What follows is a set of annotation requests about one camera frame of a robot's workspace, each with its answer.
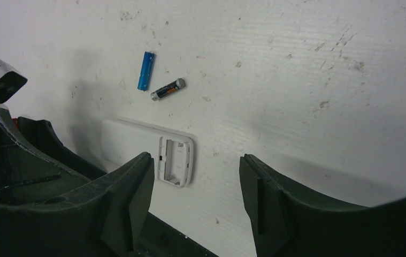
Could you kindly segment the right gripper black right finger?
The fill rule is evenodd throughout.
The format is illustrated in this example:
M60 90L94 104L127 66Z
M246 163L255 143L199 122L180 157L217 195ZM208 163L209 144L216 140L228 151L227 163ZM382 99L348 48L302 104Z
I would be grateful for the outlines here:
M348 203L251 154L240 158L239 176L258 256L406 256L406 198Z

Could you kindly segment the blue battery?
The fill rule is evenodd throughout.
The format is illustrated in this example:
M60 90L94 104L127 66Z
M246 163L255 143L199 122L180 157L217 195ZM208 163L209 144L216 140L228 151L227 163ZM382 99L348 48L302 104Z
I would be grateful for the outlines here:
M147 91L149 89L150 78L154 65L156 55L153 52L146 51L143 56L141 65L139 81L137 89L141 91Z

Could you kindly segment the black orange battery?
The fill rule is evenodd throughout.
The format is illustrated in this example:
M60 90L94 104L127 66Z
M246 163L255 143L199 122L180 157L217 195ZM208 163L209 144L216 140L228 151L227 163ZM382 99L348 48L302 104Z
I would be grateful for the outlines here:
M163 86L150 94L153 101L161 100L164 97L167 97L183 88L185 88L186 82L183 78L178 78L172 83Z

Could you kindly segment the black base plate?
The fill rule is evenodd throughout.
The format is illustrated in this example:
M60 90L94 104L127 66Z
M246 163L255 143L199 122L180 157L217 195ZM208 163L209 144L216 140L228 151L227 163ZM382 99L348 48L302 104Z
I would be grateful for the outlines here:
M216 256L155 215L148 213L139 244L130 256Z

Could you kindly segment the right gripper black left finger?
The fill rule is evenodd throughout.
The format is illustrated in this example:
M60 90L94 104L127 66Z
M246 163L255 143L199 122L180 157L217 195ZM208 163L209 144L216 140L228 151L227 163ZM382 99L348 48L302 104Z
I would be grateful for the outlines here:
M117 170L36 205L0 204L0 256L129 256L154 185L141 153Z

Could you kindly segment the white remote control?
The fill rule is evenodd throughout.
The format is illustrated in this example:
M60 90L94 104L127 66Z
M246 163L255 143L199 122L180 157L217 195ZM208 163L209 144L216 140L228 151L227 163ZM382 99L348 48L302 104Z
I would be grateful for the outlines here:
M178 132L121 119L106 119L101 126L102 156L124 164L146 152L154 159L155 179L182 188L191 183L194 141Z

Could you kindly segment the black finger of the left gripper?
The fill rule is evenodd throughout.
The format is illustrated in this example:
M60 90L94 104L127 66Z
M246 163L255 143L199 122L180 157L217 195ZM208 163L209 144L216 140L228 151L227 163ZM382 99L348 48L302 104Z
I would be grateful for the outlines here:
M81 175L95 180L107 174L106 171L65 147L57 137L50 121L18 117L17 128L28 142L38 150Z
M91 179L34 147L17 128L17 119L0 108L0 203L40 203Z

